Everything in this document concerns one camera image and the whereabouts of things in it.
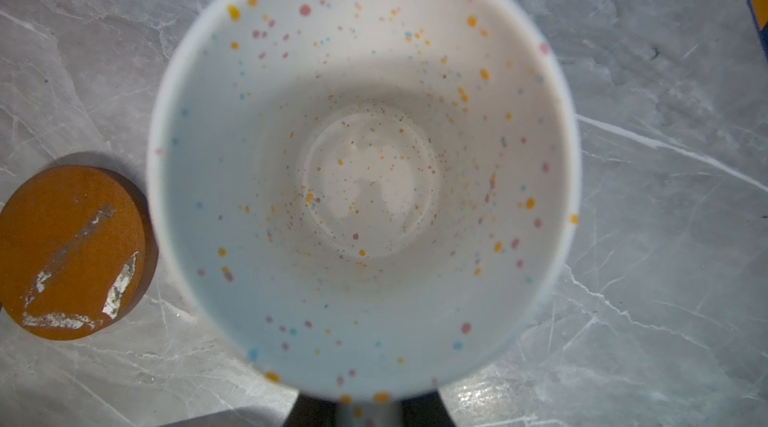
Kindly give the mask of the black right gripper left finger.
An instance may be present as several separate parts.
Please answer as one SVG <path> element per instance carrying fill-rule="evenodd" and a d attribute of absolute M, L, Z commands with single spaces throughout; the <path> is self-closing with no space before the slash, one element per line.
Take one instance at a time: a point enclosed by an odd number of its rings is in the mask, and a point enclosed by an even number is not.
<path fill-rule="evenodd" d="M 300 394 L 283 427 L 330 427 L 334 424 L 336 404 Z"/>

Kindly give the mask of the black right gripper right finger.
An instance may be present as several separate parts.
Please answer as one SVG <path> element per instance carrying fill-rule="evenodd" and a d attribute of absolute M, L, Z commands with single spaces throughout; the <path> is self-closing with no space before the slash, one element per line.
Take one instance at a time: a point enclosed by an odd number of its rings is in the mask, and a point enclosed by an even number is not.
<path fill-rule="evenodd" d="M 438 391 L 402 402 L 405 427 L 455 427 Z"/>

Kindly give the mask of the white mug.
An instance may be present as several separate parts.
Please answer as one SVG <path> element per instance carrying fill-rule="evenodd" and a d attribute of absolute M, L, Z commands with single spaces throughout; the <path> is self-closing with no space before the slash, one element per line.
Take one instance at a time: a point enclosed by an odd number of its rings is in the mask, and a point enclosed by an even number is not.
<path fill-rule="evenodd" d="M 579 221 L 572 96 L 513 0 L 212 0 L 149 146 L 184 298 L 338 426 L 505 352 Z"/>

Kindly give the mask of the dark brown wooden round coaster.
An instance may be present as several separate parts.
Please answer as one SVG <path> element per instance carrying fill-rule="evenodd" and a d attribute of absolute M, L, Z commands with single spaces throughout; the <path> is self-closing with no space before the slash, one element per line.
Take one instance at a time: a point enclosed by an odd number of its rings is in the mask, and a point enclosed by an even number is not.
<path fill-rule="evenodd" d="M 67 341 L 124 317 L 158 261 L 145 196 L 97 167 L 46 169 L 1 212 L 1 305 L 27 332 Z"/>

